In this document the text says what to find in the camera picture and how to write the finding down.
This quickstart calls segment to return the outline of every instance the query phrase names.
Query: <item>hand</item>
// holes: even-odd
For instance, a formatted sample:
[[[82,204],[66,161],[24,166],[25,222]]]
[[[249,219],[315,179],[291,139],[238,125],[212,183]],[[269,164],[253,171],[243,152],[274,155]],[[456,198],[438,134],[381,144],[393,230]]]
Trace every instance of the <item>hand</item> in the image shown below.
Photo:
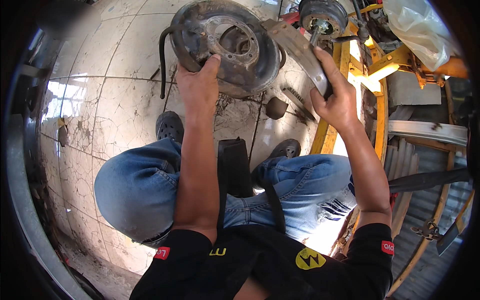
[[[310,97],[313,109],[339,134],[342,134],[360,123],[357,117],[355,87],[340,73],[330,54],[320,47],[315,47],[313,52],[322,63],[325,74],[333,87],[333,94],[328,101],[325,101],[316,88],[311,89]]]
[[[220,55],[212,55],[200,72],[192,73],[178,63],[177,84],[185,104],[186,122],[211,121],[218,99],[216,74]]]

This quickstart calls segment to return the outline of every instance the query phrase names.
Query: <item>ripped jeans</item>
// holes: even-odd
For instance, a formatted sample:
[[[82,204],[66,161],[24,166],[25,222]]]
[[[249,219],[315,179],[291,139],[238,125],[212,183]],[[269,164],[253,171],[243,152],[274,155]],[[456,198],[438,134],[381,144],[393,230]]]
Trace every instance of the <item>ripped jeans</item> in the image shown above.
[[[95,179],[100,213],[132,240],[157,248],[173,224],[181,145],[165,138],[108,160]],[[303,241],[322,222],[337,222],[356,205],[348,158],[307,155],[271,158],[258,166],[270,180],[285,214],[286,234]],[[224,227],[274,226],[265,193],[227,195]]]

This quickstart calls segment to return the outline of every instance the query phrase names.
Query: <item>plastic bag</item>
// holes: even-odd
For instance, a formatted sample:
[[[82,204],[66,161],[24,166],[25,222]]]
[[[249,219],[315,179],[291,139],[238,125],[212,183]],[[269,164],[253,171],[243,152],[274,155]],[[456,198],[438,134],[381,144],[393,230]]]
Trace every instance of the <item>plastic bag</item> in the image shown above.
[[[427,0],[384,0],[392,32],[435,71],[454,54],[455,46],[445,24]]]

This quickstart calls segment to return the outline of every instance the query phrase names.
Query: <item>dirty floor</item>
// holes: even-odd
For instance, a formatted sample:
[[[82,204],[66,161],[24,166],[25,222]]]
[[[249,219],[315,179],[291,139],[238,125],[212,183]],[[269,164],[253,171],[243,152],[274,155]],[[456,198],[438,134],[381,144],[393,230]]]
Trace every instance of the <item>dirty floor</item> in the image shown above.
[[[299,1],[236,2],[263,20],[276,20]],[[159,66],[160,33],[168,27],[174,13],[188,2],[98,1],[94,7],[101,13],[100,26],[85,39],[65,42],[44,98],[39,140],[59,229],[83,251],[140,275],[150,265],[155,250],[133,243],[102,217],[96,207],[93,181],[109,158],[156,140],[155,121],[160,113],[172,110],[184,119],[175,77],[176,57],[169,42],[165,46],[169,78],[165,99],[160,99],[160,74],[153,80],[149,78]],[[350,1],[341,2],[348,12],[353,12]],[[251,168],[287,138],[297,139],[301,155],[308,154],[316,124],[293,109],[281,92],[287,86],[297,90],[311,109],[312,83],[290,57],[265,92],[247,99],[220,95],[214,124],[215,143],[238,136],[244,139]],[[265,105],[273,96],[290,104],[279,120],[265,115]],[[345,154],[341,146],[336,149],[337,153]],[[309,243],[328,253],[341,225],[342,221],[338,221],[338,228],[313,237]],[[323,242],[314,244],[316,239]]]

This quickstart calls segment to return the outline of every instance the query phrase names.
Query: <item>black rubber hose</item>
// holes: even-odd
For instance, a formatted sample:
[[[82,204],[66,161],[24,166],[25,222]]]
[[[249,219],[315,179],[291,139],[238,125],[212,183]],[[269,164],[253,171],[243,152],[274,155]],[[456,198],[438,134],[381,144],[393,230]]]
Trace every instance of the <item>black rubber hose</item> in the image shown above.
[[[162,72],[162,91],[161,91],[161,94],[160,94],[161,99],[165,98],[165,83],[166,83],[166,77],[167,77],[167,74],[166,74],[167,71],[166,71],[166,68],[165,68],[165,39],[173,31],[183,30],[185,28],[186,27],[184,25],[180,25],[180,24],[172,25],[172,26],[168,27],[167,29],[165,29],[162,32],[162,34],[160,35],[160,41],[158,43],[158,53],[160,54],[160,69],[161,69],[161,72]]]
[[[360,38],[358,36],[339,36],[337,38],[332,38],[331,41],[334,43],[345,43],[354,39],[360,41]]]
[[[359,3],[357,2],[357,0],[352,0],[352,3],[353,3],[353,7],[355,8],[355,13],[357,14],[357,19],[360,22],[363,22],[363,18],[361,17],[361,13],[360,13]]]

